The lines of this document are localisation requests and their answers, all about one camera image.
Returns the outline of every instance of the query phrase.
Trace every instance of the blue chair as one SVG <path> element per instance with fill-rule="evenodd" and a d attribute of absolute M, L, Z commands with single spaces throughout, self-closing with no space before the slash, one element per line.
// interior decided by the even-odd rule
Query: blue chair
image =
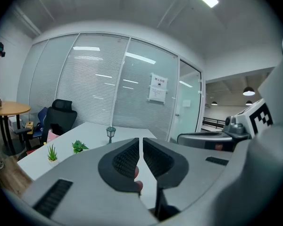
<path fill-rule="evenodd" d="M 44 119 L 45 119 L 46 113 L 47 113 L 47 107 L 44 107 L 38 113 L 38 118 L 39 118 L 40 122 L 33 129 L 33 138 L 39 138 L 40 143 L 41 143 L 42 131 L 43 131 L 43 128 L 44 128 Z"/>

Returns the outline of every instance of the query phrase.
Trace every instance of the chair headrest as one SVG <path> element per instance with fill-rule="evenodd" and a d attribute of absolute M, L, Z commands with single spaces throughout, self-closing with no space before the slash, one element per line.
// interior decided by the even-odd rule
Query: chair headrest
<path fill-rule="evenodd" d="M 56 99 L 52 103 L 52 108 L 58 111 L 71 112 L 72 111 L 71 104 L 72 104 L 72 101 Z"/>

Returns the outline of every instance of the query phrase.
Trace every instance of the white wall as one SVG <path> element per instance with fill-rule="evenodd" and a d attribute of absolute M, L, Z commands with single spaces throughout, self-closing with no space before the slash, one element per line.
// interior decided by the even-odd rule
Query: white wall
<path fill-rule="evenodd" d="M 0 96 L 2 100 L 16 101 L 23 63 L 32 45 L 32 39 L 23 34 L 6 17 L 0 23 L 0 42 L 6 55 L 0 58 Z"/>
<path fill-rule="evenodd" d="M 282 59 L 283 26 L 260 3 L 236 15 L 223 33 L 210 37 L 205 51 L 208 82 L 277 66 Z"/>
<path fill-rule="evenodd" d="M 109 20 L 70 23 L 47 30 L 39 37 L 35 38 L 33 43 L 35 44 L 52 37 L 75 32 L 111 32 L 139 38 L 179 54 L 188 60 L 187 62 L 192 63 L 197 69 L 201 71 L 204 70 L 203 55 L 193 51 L 193 49 L 165 33 L 132 23 Z"/>
<path fill-rule="evenodd" d="M 214 106 L 211 105 L 210 108 L 204 109 L 204 117 L 216 119 L 216 120 L 223 120 L 228 116 L 236 115 L 239 112 L 243 111 L 247 106 Z"/>

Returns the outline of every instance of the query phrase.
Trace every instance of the wooden floor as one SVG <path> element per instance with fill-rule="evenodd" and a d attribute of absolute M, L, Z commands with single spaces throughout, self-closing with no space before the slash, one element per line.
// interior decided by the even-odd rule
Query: wooden floor
<path fill-rule="evenodd" d="M 10 131 L 10 135 L 13 138 L 17 138 L 12 131 Z M 30 140 L 32 146 L 39 144 L 39 139 Z M 18 166 L 18 155 L 14 156 L 6 156 L 2 152 L 3 139 L 0 130 L 0 160 L 4 161 L 4 168 L 0 170 L 0 185 L 2 188 L 8 189 L 21 197 L 24 191 L 29 187 L 32 183 L 32 180 L 21 170 Z"/>

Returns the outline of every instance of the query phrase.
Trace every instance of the round wooden table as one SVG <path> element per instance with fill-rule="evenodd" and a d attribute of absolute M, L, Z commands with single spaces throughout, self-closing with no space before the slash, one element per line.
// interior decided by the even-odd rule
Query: round wooden table
<path fill-rule="evenodd" d="M 23 151 L 24 145 L 22 136 L 19 135 L 19 140 L 12 140 L 9 133 L 8 128 L 8 116 L 15 115 L 17 118 L 17 128 L 20 129 L 20 114 L 24 114 L 26 112 L 30 111 L 30 106 L 25 105 L 18 102 L 13 101 L 2 101 L 2 107 L 0 107 L 0 128 L 2 133 L 2 138 L 5 144 L 5 150 L 4 154 L 6 155 L 16 155 Z M 8 140 L 6 140 L 5 133 L 4 133 L 4 127 L 3 127 L 3 119 L 4 117 L 4 125 L 5 125 L 5 133 Z"/>

